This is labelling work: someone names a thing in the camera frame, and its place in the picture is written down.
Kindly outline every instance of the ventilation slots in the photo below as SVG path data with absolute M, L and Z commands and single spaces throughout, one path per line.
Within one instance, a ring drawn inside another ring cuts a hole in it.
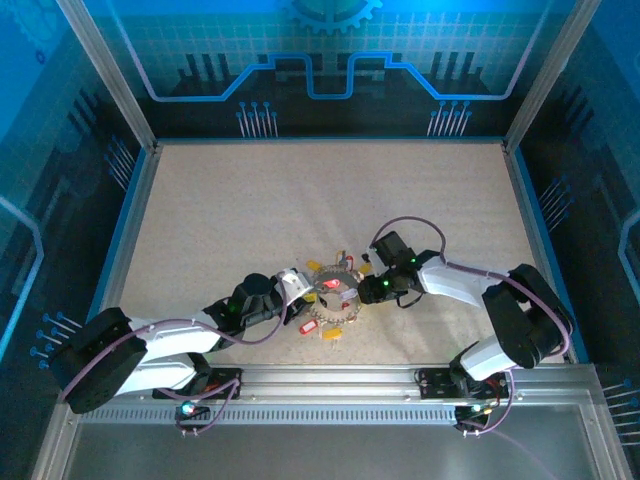
M 105 405 L 82 416 L 88 424 L 171 425 L 171 405 Z M 199 425 L 212 412 L 198 415 L 185 425 Z M 451 425 L 454 407 L 441 405 L 232 405 L 222 415 L 223 425 Z

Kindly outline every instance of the white arm segment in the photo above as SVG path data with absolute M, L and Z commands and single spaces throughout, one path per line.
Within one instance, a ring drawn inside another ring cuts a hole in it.
M 487 288 L 500 283 L 495 278 L 454 270 L 446 266 L 440 257 L 425 262 L 418 272 L 418 278 L 425 292 L 445 295 L 476 307 L 484 307 L 482 294 Z
M 282 280 L 284 285 L 287 306 L 312 290 L 304 273 L 295 272 L 288 268 L 278 273 L 277 277 Z M 276 290 L 282 295 L 279 285 L 276 285 Z M 203 311 L 198 312 L 193 320 L 213 328 L 217 327 L 213 319 Z M 132 318 L 129 326 L 131 330 L 136 330 L 155 321 Z M 153 388 L 180 389 L 184 387 L 195 375 L 193 362 L 186 352 L 206 353 L 218 342 L 220 335 L 199 325 L 185 324 L 180 327 L 153 328 L 149 332 L 140 333 L 138 338 L 147 343 L 147 353 L 116 395 Z
M 495 335 L 485 338 L 466 351 L 460 358 L 460 364 L 477 381 L 516 366 L 502 351 Z
M 196 371 L 186 353 L 139 364 L 116 395 L 154 388 L 179 390 L 191 381 Z

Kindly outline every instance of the gear graphic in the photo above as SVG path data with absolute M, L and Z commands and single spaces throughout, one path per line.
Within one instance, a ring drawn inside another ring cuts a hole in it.
M 298 20 L 300 27 L 310 27 L 313 33 L 331 35 L 340 30 L 360 28 L 360 21 L 373 17 L 374 8 L 382 6 L 381 0 L 282 0 L 289 18 Z
M 58 27 L 54 0 L 2 0 L 0 11 L 12 14 L 20 31 L 36 49 L 44 50 Z

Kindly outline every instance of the clear acrylic panel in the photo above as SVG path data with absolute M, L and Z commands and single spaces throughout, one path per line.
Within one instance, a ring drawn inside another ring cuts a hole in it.
M 0 3 L 1 478 L 27 478 L 140 150 L 55 2 Z
M 573 4 L 88 2 L 159 137 L 230 138 L 503 135 Z
M 611 406 L 632 419 L 618 431 L 636 473 L 625 399 L 640 366 L 639 21 L 636 2 L 602 2 L 521 145 L 588 358 L 604 386 L 634 379 Z

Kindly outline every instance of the aluminum frame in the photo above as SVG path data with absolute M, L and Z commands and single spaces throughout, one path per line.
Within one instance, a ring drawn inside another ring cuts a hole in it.
M 505 136 L 509 152 L 515 152 L 520 145 L 601 1 L 577 0 Z
M 113 238 L 117 250 L 109 269 L 104 294 L 97 305 L 98 310 L 117 306 L 122 296 L 124 283 L 131 263 L 144 211 L 151 194 L 153 179 L 158 168 L 161 149 L 147 155 L 140 165 L 140 177 L 131 190 L 131 208 L 126 214 L 122 236 Z M 42 447 L 38 454 L 31 480 L 62 479 L 73 450 L 80 416 L 74 414 L 66 403 L 57 403 L 49 420 Z

